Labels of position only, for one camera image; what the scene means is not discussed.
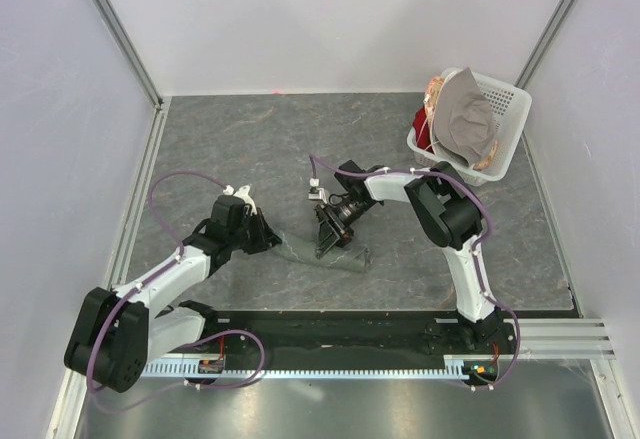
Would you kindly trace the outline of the grey-green cloth napkin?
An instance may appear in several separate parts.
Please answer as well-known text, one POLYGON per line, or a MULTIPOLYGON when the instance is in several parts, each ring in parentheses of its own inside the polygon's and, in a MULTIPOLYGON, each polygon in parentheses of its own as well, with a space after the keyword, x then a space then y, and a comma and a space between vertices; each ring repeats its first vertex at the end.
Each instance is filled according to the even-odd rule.
POLYGON ((343 249, 334 247, 322 257, 316 256, 316 244, 291 232, 277 230, 281 243, 271 251, 290 261, 324 269, 335 269, 354 273, 365 273, 370 266, 370 250, 343 249))

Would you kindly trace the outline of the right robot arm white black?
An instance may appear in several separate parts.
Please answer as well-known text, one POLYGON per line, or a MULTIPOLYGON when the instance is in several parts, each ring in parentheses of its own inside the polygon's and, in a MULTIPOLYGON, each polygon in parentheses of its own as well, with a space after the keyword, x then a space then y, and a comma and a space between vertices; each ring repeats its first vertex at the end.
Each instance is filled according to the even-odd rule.
POLYGON ((349 160, 334 170, 344 189, 338 201, 312 172, 309 198, 316 200, 318 259, 354 237, 352 224, 377 204, 409 204, 427 238, 443 252, 456 293, 457 336, 467 351, 483 351, 499 329, 497 302, 486 279, 481 241, 486 210, 448 162, 409 172, 359 167, 349 160))

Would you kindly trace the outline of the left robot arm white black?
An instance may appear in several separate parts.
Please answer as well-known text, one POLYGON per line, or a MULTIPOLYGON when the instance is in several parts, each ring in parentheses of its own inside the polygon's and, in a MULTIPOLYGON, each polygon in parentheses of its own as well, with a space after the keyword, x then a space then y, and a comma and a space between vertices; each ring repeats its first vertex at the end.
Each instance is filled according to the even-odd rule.
POLYGON ((212 277, 236 251, 266 252, 282 242, 262 210, 238 196, 220 196, 177 249, 141 277, 114 289, 96 287, 84 298, 63 363, 112 391, 129 390, 145 366, 189 344, 208 352, 219 328, 212 309, 170 304, 187 289, 212 277))

